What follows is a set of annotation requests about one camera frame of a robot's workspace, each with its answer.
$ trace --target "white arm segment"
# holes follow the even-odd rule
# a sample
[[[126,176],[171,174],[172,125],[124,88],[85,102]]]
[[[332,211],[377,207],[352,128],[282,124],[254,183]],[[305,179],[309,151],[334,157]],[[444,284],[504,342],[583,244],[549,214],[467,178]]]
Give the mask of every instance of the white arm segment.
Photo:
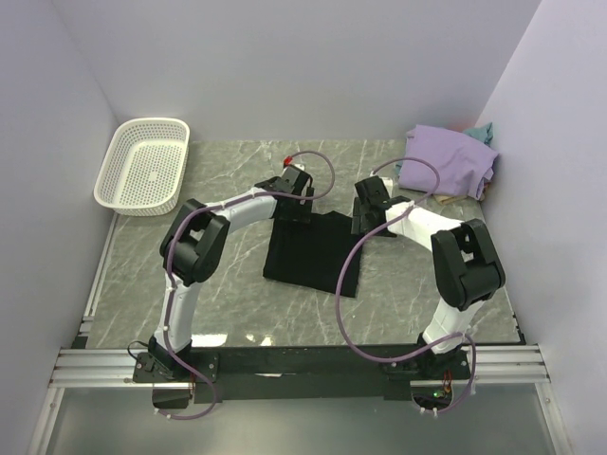
[[[397,216],[402,215],[413,204],[413,201],[401,202],[390,207],[386,210],[386,221],[394,220]],[[429,210],[416,207],[408,217],[388,226],[388,230],[394,234],[403,235],[432,251],[431,236],[434,233],[439,230],[451,230],[459,227],[461,224],[462,222],[459,220],[446,218]],[[463,334],[468,329],[476,312],[483,306],[483,303],[485,303],[483,300],[477,301],[465,311],[460,311],[441,299],[438,302],[438,307],[436,307],[430,325],[422,335],[424,340],[430,344],[447,335],[457,332]],[[461,338],[450,339],[449,341],[437,344],[432,348],[432,351],[435,354],[443,354],[456,348],[461,342]]]
[[[253,188],[251,190],[254,193],[265,192],[260,188]],[[232,197],[224,203],[237,199],[244,196],[240,194],[236,197]],[[208,206],[221,205],[222,203],[207,204]],[[276,199],[272,196],[257,196],[253,199],[249,199],[246,202],[237,204],[227,209],[214,210],[216,215],[224,216],[230,221],[229,233],[234,232],[247,225],[253,224],[257,221],[267,220],[272,217],[274,210],[276,209]],[[169,319],[169,340],[171,341],[171,347],[177,353],[185,348],[192,340],[192,322],[193,312],[196,309],[198,302],[198,295],[202,288],[202,282],[193,282],[190,286],[185,286],[183,281],[174,275],[177,283],[177,289],[173,300],[173,309],[171,310],[171,318]],[[160,346],[167,349],[164,342],[164,318],[167,311],[167,302],[169,299],[169,293],[171,292],[171,282],[169,277],[165,275],[167,283],[167,289],[164,294],[164,303],[162,304],[162,313],[160,314],[160,323],[154,332],[154,337]]]
[[[392,221],[402,215],[414,202],[401,202],[386,210],[386,221]],[[403,220],[388,226],[388,230],[394,234],[403,235],[408,239],[424,246],[432,251],[430,237],[439,230],[451,230],[462,224],[459,220],[446,218],[429,210],[416,207]]]
[[[434,316],[432,316],[432,321],[428,327],[426,327],[426,330],[424,330],[422,335],[424,341],[430,344],[447,335],[456,334],[458,332],[461,332],[462,334],[465,333],[470,326],[472,318],[474,318],[474,315],[481,309],[484,303],[485,300],[480,300],[469,306],[467,310],[459,311],[457,308],[453,308],[441,299],[440,302],[438,302]],[[434,346],[432,352],[435,354],[444,354],[451,349],[455,349],[461,343],[461,337],[452,338]]]
[[[171,282],[167,274],[164,275],[164,279],[167,284],[167,290],[164,293],[160,323],[154,332],[154,337],[160,346],[167,349],[164,342],[164,315],[166,315],[167,311]],[[175,277],[175,281],[177,283],[177,290],[173,297],[173,309],[171,310],[171,318],[169,319],[169,327],[171,329],[169,330],[169,341],[171,341],[173,350],[178,353],[190,344],[192,340],[193,312],[196,309],[198,295],[204,283],[193,282],[190,286],[185,286],[180,278]]]
[[[213,212],[216,215],[220,215],[225,217],[228,221],[230,221],[230,234],[234,231],[243,228],[248,225],[252,225],[258,221],[267,220],[272,217],[274,214],[274,210],[276,210],[276,199],[274,196],[260,196],[258,194],[266,192],[261,188],[253,188],[250,191],[239,194],[238,196],[231,197],[222,202],[213,202],[207,204],[208,206],[216,206],[221,204],[226,204],[229,201],[233,201],[234,199],[238,199],[239,197],[243,197],[246,194],[255,194],[256,197],[248,200],[247,202],[242,202],[240,204],[236,204],[228,209],[220,209],[214,210]]]

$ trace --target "black metal bar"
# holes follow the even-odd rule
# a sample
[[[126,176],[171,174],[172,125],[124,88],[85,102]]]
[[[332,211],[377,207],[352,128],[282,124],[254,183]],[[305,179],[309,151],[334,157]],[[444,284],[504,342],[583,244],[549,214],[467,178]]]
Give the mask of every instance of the black metal bar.
[[[419,348],[417,344],[369,345],[371,355],[395,357]],[[222,400],[383,396],[410,400],[413,380],[468,379],[466,354],[453,352],[436,363],[432,354],[408,362],[377,364],[347,346],[192,348],[188,362],[215,383]],[[134,382],[183,382],[189,374],[166,372],[148,353],[138,356]],[[195,402],[211,399],[208,386],[196,381]]]

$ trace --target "black cloth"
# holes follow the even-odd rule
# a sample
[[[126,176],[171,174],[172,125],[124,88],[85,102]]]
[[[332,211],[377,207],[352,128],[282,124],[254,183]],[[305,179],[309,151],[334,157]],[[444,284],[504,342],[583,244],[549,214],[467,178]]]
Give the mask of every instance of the black cloth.
[[[335,294],[343,262],[360,239],[351,226],[352,218],[336,211],[312,213],[307,225],[274,220],[264,277]],[[362,248],[345,274],[344,297],[356,296],[361,255]]]

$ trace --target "teal cloth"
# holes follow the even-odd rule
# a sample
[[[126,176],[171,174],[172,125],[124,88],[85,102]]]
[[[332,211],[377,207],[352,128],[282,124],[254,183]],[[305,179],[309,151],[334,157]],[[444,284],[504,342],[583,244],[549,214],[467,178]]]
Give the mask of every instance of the teal cloth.
[[[491,140],[493,140],[493,122],[490,121],[487,125],[479,126],[478,128],[468,128],[468,130],[464,130],[462,133],[490,146]]]

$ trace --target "laundry basket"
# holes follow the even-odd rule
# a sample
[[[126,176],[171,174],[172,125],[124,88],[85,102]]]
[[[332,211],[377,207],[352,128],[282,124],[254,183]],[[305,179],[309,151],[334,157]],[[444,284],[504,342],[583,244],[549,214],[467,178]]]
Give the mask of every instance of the laundry basket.
[[[154,216],[177,203],[188,157],[190,128],[176,118],[123,123],[107,150],[95,199],[123,215]]]

